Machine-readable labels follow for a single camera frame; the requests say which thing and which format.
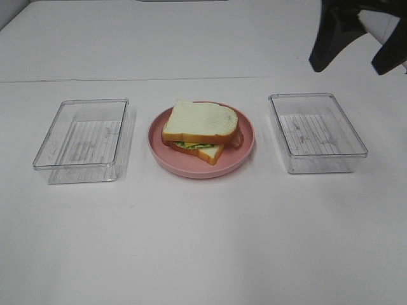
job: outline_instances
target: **sandwich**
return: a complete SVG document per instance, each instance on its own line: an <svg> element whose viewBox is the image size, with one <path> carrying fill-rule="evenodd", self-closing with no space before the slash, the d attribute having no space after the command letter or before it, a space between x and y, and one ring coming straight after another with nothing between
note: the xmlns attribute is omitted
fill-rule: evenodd
<svg viewBox="0 0 407 305"><path fill-rule="evenodd" d="M175 151L216 164L225 148L239 148L243 135L236 112L211 102L177 100L162 131L163 143Z"/></svg>

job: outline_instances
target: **bread crust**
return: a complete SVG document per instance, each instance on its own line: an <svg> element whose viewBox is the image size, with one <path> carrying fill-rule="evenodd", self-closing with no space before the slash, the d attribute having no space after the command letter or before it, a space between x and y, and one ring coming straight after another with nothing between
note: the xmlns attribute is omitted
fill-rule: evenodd
<svg viewBox="0 0 407 305"><path fill-rule="evenodd" d="M242 146L243 141L244 141L243 133L239 125L237 125L237 133L235 133L235 136L231 140L230 145L232 145L235 149L238 149L240 146Z"/></svg>
<svg viewBox="0 0 407 305"><path fill-rule="evenodd" d="M192 156L196 156L198 158L200 158L201 160L206 161L207 163L209 163L210 165L215 165L217 159L220 157L222 151L223 151L223 147L224 145L220 145L219 150L217 151L216 155L214 158L212 158L211 156L208 156L207 154L205 154L204 152L202 152L199 149L185 149L182 147L179 147L177 145L175 145L173 142L168 142L167 145L172 148L175 151L179 151L180 153L184 153L184 154L190 154Z"/></svg>

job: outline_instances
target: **sandwich filling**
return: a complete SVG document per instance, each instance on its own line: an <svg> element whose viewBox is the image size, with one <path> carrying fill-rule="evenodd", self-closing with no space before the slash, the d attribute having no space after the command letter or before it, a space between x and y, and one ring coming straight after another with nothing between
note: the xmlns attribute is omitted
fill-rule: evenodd
<svg viewBox="0 0 407 305"><path fill-rule="evenodd" d="M214 144L206 144L206 143L191 143L191 142L174 141L174 144L183 149L201 149L201 148L214 147Z"/></svg>

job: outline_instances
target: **container rim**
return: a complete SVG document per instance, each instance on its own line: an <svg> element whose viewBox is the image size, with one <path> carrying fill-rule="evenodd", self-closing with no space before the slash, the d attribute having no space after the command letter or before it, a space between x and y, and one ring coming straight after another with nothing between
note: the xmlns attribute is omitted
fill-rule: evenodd
<svg viewBox="0 0 407 305"><path fill-rule="evenodd" d="M286 134L284 133L284 130L282 128L281 122L280 122L280 117L279 114L277 112L277 109L275 107L273 98L286 98L286 97L329 97L331 98L331 100L334 102L335 106L337 106L337 108L339 109L339 111L341 112L341 115L343 116L343 118L345 119L345 121L347 122L347 124L349 125L350 129L352 130L352 133L354 134L355 138L357 139L357 141L359 142L359 144L362 147L362 150L364 152L359 152L359 153L350 153L350 154L293 154L290 150L290 147L288 145L288 141L287 141L287 137ZM340 106L340 104L338 103L338 101L336 100L335 96L332 93L328 93L328 92L322 92L322 93L278 93L278 94L271 94L268 97L271 105L272 105L272 109L274 111L274 114L277 118L277 124L278 124L278 128L279 128L279 132L281 134L283 134L283 139L284 139L284 147L286 148L286 151L289 154L290 158L366 158L368 156L368 149L366 148L366 146L364 145L362 139L360 138L360 136L357 134L355 128L353 127L352 123L349 121L347 115L345 114L345 112L343 111L342 107Z"/></svg>
<svg viewBox="0 0 407 305"><path fill-rule="evenodd" d="M125 107L123 110L123 114L121 115L121 122L120 122L120 128L119 128L119 136L116 141L116 147L114 149L114 156L111 162L107 163L75 163L75 164L61 164L61 165L37 165L39 157L41 153L45 149L45 145L48 142L48 139L51 136L51 132L57 123L57 120L63 110L63 108L66 105L74 105L74 104L107 104L107 103L114 103L114 102L121 102L125 103ZM123 120L125 119L125 116L127 114L127 107L129 105L128 98L102 98L102 99L91 99L91 100L65 100L63 101L58 108L57 114L55 115L51 126L49 127L46 136L41 144L41 147L39 148L36 157L34 158L34 161L32 162L32 167L34 170L54 170L54 169L63 169L63 168L81 168L81 167L100 167L100 166L106 166L110 167L113 166L116 163L117 155L118 155L118 148L120 146L121 138L123 137Z"/></svg>

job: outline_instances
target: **white wall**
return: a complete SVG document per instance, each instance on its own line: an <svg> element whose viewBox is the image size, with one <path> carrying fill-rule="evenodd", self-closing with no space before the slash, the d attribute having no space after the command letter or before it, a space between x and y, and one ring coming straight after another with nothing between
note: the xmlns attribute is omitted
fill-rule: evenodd
<svg viewBox="0 0 407 305"><path fill-rule="evenodd" d="M61 1L61 0L29 0L30 2L34 1ZM94 0L62 0L62 1L94 1ZM105 1L122 1L122 0L105 0ZM144 2L180 2L180 1L227 1L227 0L139 0Z"/></svg>
<svg viewBox="0 0 407 305"><path fill-rule="evenodd" d="M0 30L29 4L29 0L0 0Z"/></svg>

